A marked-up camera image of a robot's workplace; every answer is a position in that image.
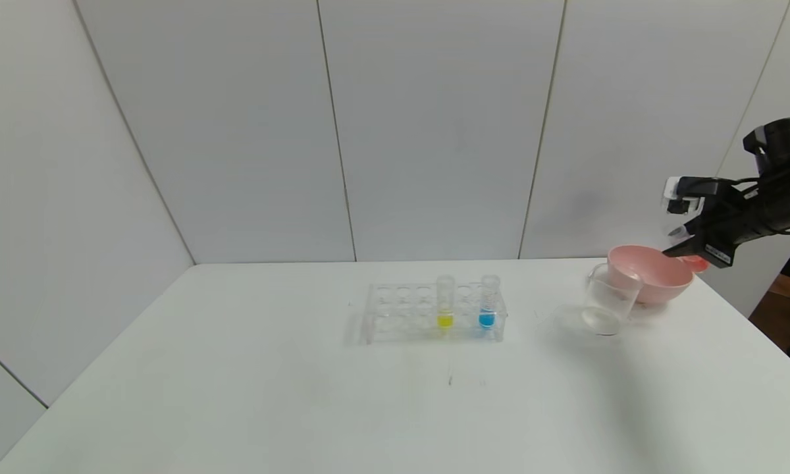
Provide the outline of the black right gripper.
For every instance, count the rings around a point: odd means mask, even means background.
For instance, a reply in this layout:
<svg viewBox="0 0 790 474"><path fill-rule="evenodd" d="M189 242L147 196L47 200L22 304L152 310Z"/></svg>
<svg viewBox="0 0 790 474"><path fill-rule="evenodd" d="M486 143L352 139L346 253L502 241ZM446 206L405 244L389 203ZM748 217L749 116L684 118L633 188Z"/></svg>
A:
<svg viewBox="0 0 790 474"><path fill-rule="evenodd" d="M687 228L687 238L661 251L669 257L699 255L715 267L727 268L734 264L740 245L768 235L766 228L764 193L740 193L724 197L711 194L688 196L702 202L702 210Z"/></svg>

